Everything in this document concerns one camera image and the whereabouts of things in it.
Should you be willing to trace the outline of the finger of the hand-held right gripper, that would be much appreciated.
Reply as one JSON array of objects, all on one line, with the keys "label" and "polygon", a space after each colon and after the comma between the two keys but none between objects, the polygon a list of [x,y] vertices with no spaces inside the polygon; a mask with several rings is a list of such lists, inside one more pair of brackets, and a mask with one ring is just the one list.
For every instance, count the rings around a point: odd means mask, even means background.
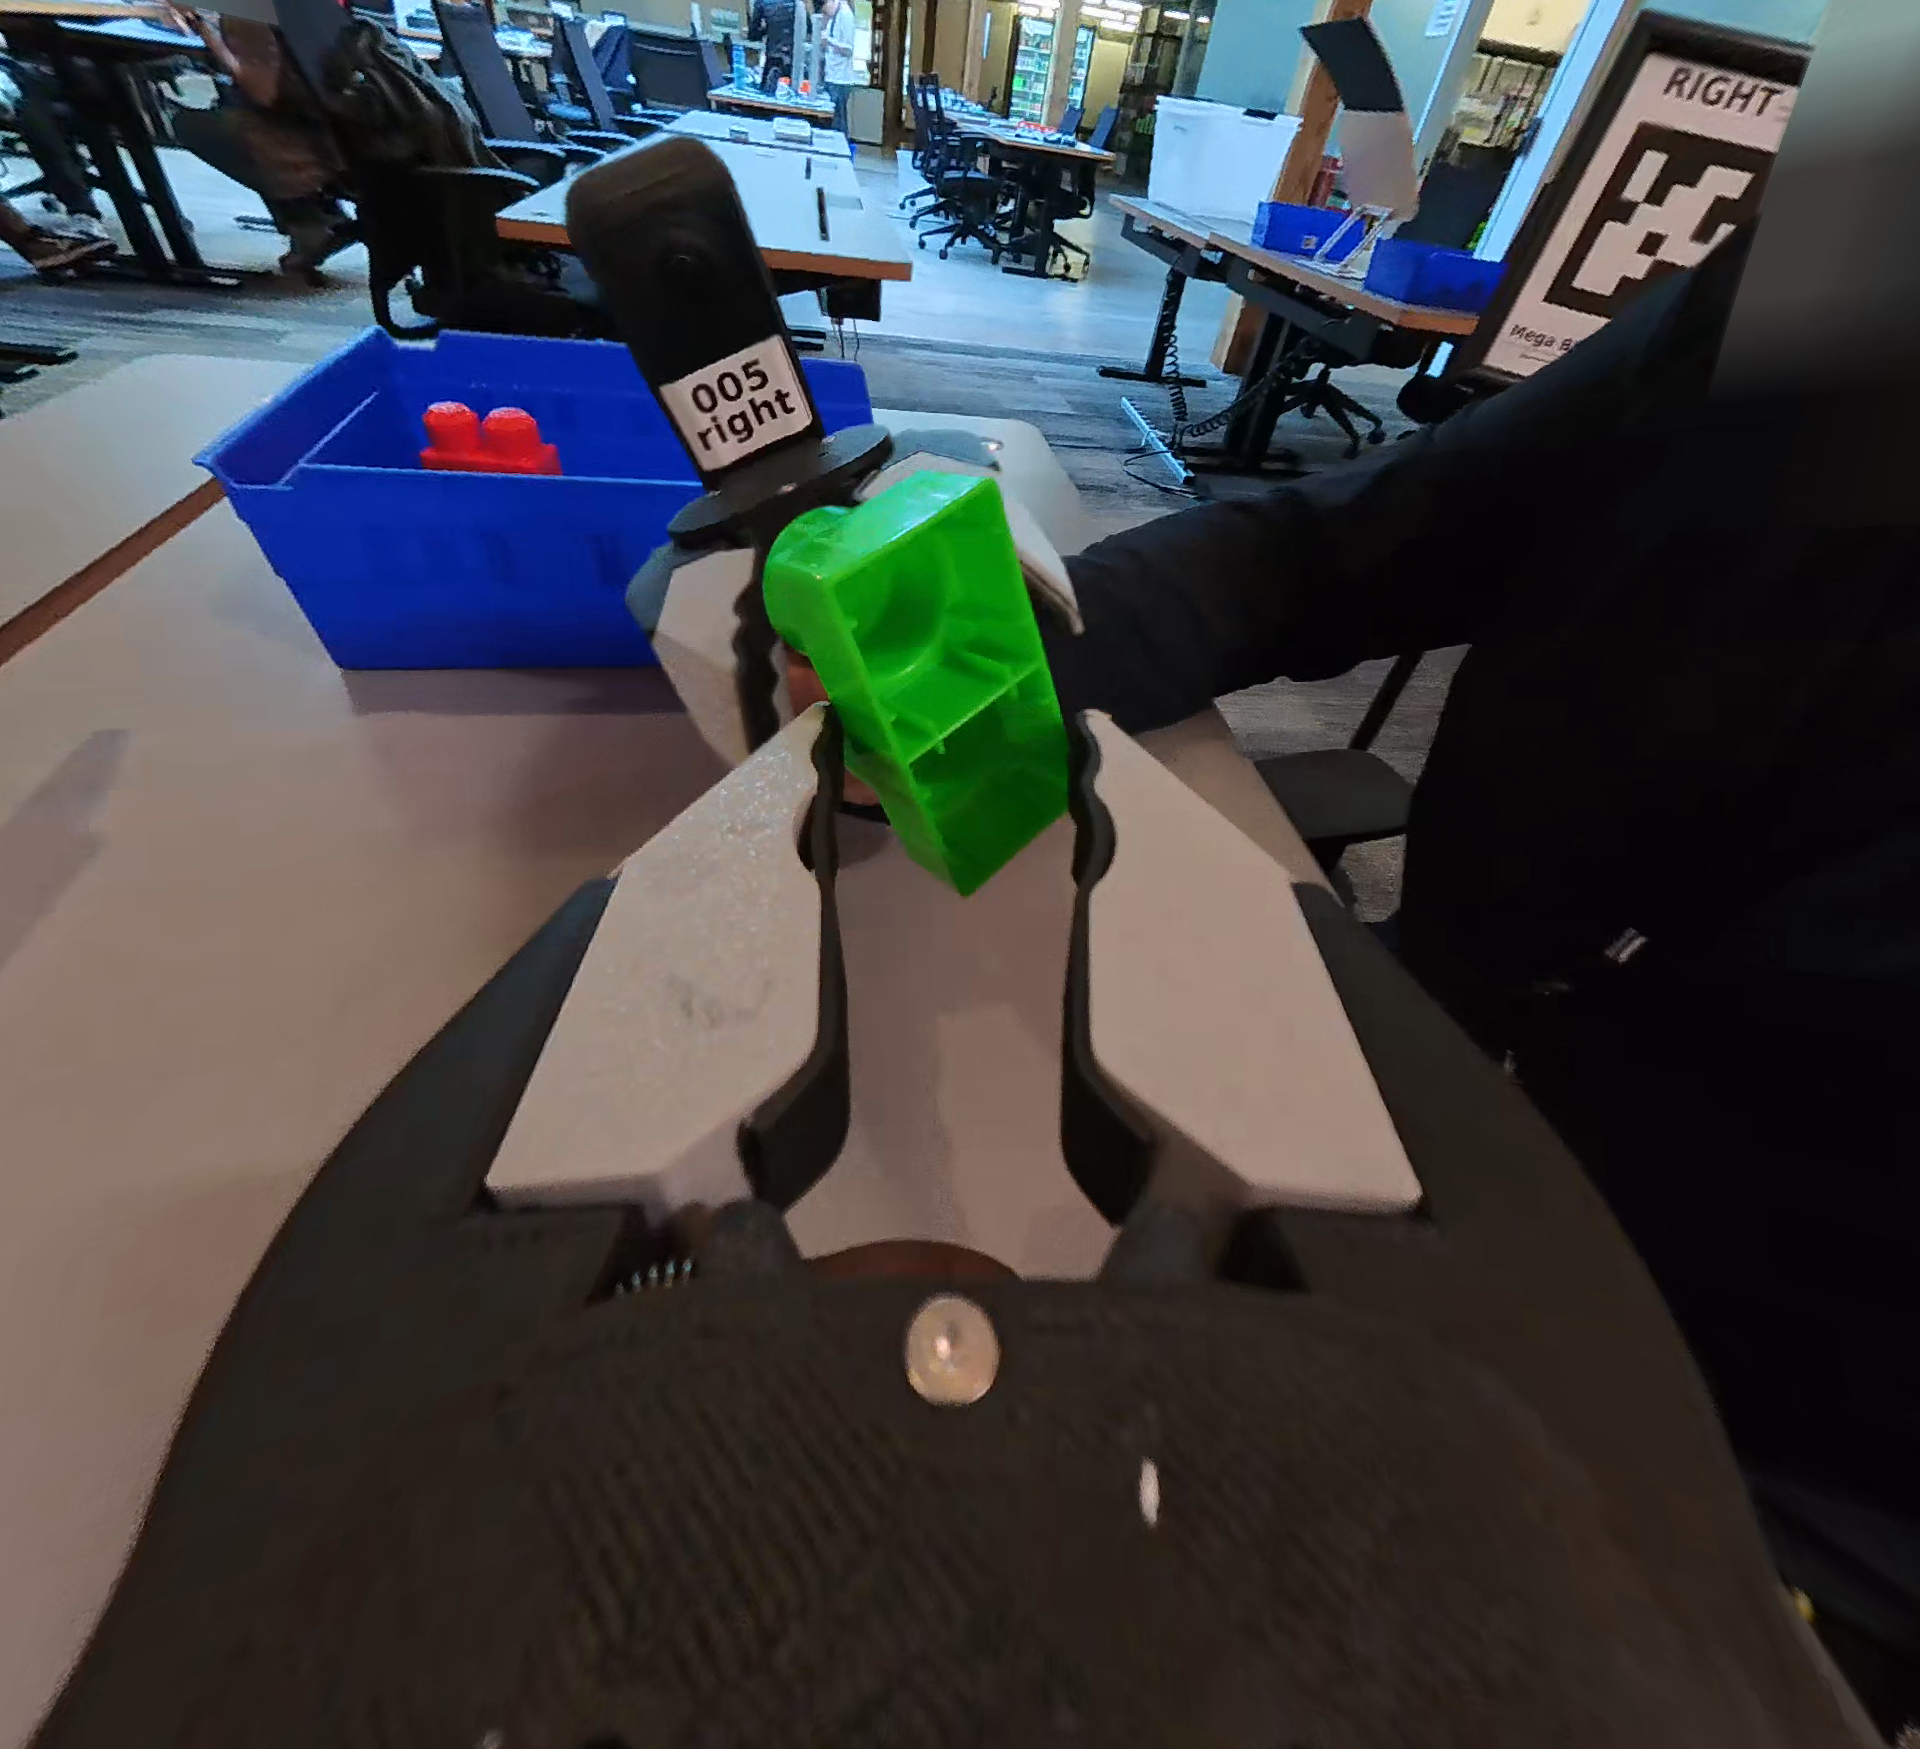
[{"label": "finger of the hand-held right gripper", "polygon": [[1085,622],[1062,552],[1047,534],[1034,512],[1014,484],[999,482],[1002,512],[1036,617],[1058,624],[1068,635],[1082,635]]},{"label": "finger of the hand-held right gripper", "polygon": [[654,552],[654,656],[720,767],[764,745],[748,736],[735,675],[735,606],[754,581],[750,549]]}]

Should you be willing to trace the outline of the black-framed marker sign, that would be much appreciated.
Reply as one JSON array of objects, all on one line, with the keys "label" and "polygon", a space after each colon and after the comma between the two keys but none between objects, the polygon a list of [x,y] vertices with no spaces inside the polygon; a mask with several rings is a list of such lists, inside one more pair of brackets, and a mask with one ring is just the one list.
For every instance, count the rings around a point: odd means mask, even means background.
[{"label": "black-framed marker sign", "polygon": [[1442,381],[1538,374],[1751,226],[1809,47],[1640,13]]}]

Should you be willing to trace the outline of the green two-stud block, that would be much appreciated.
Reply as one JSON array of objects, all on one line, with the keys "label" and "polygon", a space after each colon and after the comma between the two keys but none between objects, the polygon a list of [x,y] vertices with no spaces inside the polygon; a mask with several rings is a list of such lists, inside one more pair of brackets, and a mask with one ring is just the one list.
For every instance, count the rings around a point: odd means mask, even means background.
[{"label": "green two-stud block", "polygon": [[925,873],[969,896],[1065,814],[1065,714],[990,478],[919,467],[794,517],[761,599]]}]

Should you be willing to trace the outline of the long wooden-edged desk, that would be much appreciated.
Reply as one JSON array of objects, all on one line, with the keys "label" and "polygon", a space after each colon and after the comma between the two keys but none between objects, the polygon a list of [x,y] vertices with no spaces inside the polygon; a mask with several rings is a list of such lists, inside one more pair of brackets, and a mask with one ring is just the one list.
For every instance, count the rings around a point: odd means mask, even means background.
[{"label": "long wooden-edged desk", "polygon": [[690,140],[713,148],[727,166],[744,207],[754,244],[767,268],[790,278],[826,278],[859,284],[906,284],[912,255],[885,209],[868,207],[852,160],[833,151],[800,151],[703,138],[661,134],[601,157],[589,171],[571,171],[494,214],[494,232],[508,244],[531,250],[571,250],[565,200],[575,175],[628,160],[661,157],[661,142]]}]

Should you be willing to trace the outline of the blue plastic bin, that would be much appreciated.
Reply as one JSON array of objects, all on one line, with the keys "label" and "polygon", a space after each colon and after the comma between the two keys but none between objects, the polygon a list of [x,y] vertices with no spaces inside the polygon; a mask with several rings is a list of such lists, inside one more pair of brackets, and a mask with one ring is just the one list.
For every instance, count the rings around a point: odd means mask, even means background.
[{"label": "blue plastic bin", "polygon": [[[524,409],[557,475],[427,471],[422,411]],[[379,328],[194,456],[339,669],[639,669],[627,585],[699,482],[620,344]]]}]

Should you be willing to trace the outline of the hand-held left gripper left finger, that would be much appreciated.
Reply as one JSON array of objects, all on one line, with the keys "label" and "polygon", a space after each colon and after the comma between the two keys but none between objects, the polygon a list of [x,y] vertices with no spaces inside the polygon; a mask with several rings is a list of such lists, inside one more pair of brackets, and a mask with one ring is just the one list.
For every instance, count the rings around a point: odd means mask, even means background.
[{"label": "hand-held left gripper left finger", "polygon": [[842,741],[796,720],[627,858],[493,1155],[501,1204],[787,1210],[852,1126]]}]

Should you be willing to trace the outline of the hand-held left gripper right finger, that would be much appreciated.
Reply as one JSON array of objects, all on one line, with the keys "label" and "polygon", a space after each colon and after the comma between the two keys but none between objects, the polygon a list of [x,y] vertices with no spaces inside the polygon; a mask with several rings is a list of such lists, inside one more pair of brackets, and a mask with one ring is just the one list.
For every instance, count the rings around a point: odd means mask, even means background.
[{"label": "hand-held left gripper right finger", "polygon": [[1062,1163],[1101,1269],[1213,1270],[1285,1215],[1407,1224],[1423,1186],[1295,879],[1101,714],[1068,740]]}]

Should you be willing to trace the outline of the red two-stud block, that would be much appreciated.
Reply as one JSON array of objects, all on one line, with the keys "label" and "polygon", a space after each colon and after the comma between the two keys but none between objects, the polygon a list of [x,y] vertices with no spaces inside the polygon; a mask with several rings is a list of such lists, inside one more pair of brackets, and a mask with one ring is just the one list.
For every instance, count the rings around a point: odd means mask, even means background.
[{"label": "red two-stud block", "polygon": [[422,471],[451,475],[539,475],[558,478],[558,450],[541,438],[539,419],[524,409],[433,402],[422,411]]}]

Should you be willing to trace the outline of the white storage box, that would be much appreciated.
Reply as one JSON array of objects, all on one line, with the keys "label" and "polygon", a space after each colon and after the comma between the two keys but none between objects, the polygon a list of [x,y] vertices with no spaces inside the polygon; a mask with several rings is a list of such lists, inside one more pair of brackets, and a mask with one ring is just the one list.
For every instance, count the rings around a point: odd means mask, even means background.
[{"label": "white storage box", "polygon": [[1148,205],[1249,226],[1256,207],[1270,197],[1295,134],[1300,118],[1290,114],[1158,96]]}]

